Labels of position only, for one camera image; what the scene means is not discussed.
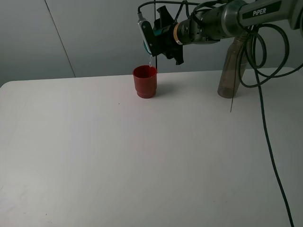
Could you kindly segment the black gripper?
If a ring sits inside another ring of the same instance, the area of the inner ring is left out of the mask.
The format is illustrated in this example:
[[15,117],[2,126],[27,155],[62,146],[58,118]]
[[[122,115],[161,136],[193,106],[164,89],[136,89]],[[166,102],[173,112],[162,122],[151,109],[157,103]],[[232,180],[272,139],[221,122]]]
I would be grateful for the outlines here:
[[174,23],[174,19],[168,12],[166,6],[157,9],[159,19],[154,21],[154,30],[169,29],[171,34],[172,48],[167,49],[163,55],[167,59],[174,59],[176,65],[184,63],[183,46],[189,44],[189,20]]

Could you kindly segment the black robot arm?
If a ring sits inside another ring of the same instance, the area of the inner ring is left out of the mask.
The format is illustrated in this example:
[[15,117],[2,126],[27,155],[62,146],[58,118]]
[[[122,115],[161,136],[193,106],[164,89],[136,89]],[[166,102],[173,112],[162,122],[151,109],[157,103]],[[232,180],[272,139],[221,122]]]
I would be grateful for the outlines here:
[[180,65],[183,46],[215,43],[225,38],[240,36],[249,26],[287,19],[292,30],[302,21],[301,0],[213,0],[197,5],[187,19],[173,19],[164,6],[158,9],[159,19],[154,28],[154,44],[149,44],[153,56],[165,55]]

